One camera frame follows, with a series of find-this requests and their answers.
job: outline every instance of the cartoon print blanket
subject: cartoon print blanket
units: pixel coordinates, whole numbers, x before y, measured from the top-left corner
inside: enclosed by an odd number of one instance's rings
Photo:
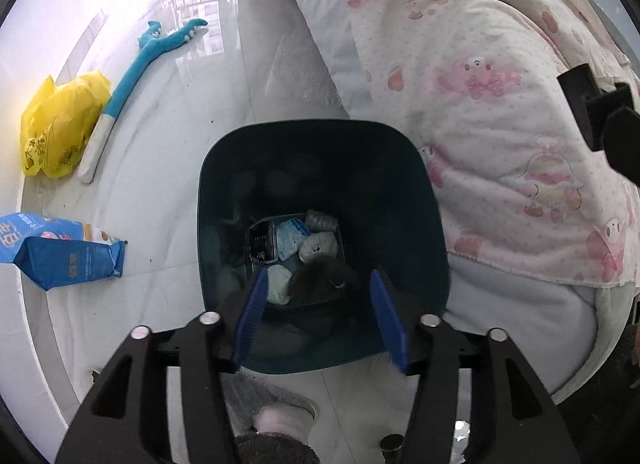
[[[589,63],[603,89],[636,87],[587,0],[348,7],[380,115],[424,157],[450,252],[549,282],[636,281],[637,188],[589,151],[556,81]]]

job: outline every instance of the silver screw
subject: silver screw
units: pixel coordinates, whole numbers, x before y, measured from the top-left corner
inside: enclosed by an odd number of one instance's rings
[[[502,329],[491,329],[491,332],[489,333],[489,337],[494,340],[494,341],[507,341],[509,339],[509,336],[507,335],[507,333],[502,330]]]
[[[207,311],[206,313],[200,314],[200,323],[203,325],[213,325],[214,323],[218,323],[220,321],[220,314],[215,311]]]
[[[144,339],[151,334],[151,329],[149,327],[145,327],[144,325],[138,325],[131,331],[131,337],[133,339]]]
[[[435,314],[423,314],[420,316],[420,323],[425,327],[437,327],[440,325],[440,318]]]

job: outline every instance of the white handle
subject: white handle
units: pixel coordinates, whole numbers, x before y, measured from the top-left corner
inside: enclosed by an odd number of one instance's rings
[[[98,118],[78,167],[78,179],[84,184],[89,184],[94,180],[95,169],[98,167],[98,161],[100,161],[100,156],[115,122],[116,118],[108,114],[101,114]]]

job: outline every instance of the white wall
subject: white wall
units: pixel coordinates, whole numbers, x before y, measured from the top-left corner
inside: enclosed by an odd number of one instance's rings
[[[0,216],[20,194],[20,114],[47,74],[54,79],[92,17],[111,0],[17,0],[0,26]],[[53,462],[66,424],[34,357],[17,269],[0,265],[0,394]]]

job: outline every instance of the yellow plastic bag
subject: yellow plastic bag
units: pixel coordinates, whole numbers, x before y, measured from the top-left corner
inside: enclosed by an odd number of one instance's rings
[[[92,70],[56,87],[49,76],[38,89],[20,122],[22,171],[58,179],[82,158],[102,107],[109,101],[111,82]]]

